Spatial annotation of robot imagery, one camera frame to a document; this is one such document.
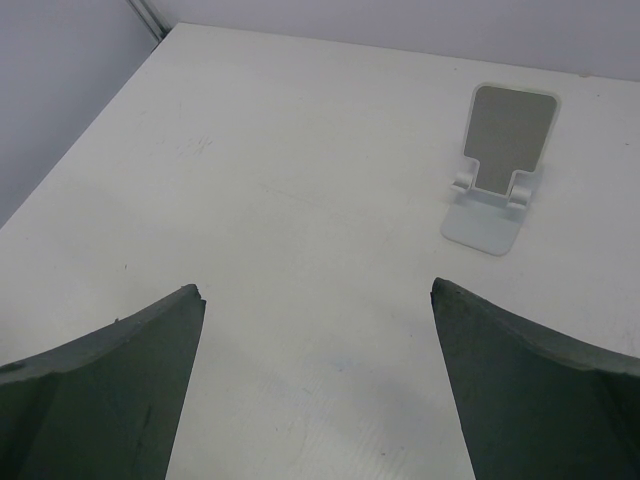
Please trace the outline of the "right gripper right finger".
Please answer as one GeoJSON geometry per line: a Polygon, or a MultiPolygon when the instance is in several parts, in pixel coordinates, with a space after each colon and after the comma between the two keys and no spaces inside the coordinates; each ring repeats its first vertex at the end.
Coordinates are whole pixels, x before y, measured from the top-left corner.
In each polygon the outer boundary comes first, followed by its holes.
{"type": "Polygon", "coordinates": [[[636,479],[639,360],[435,279],[434,322],[478,479],[636,479]]]}

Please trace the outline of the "silver metal phone stand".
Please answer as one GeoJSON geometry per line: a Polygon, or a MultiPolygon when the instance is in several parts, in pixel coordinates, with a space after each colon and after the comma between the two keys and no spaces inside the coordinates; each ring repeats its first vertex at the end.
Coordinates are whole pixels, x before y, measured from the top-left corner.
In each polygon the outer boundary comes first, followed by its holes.
{"type": "Polygon", "coordinates": [[[558,95],[493,83],[472,95],[455,195],[442,236],[480,252],[503,256],[515,243],[542,175],[555,126],[558,95]]]}

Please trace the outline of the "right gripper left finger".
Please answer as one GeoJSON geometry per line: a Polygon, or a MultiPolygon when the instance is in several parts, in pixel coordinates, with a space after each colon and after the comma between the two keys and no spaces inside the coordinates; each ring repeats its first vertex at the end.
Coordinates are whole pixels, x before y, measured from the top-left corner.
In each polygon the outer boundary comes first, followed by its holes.
{"type": "Polygon", "coordinates": [[[189,284],[2,366],[2,478],[165,478],[205,309],[189,284]]]}

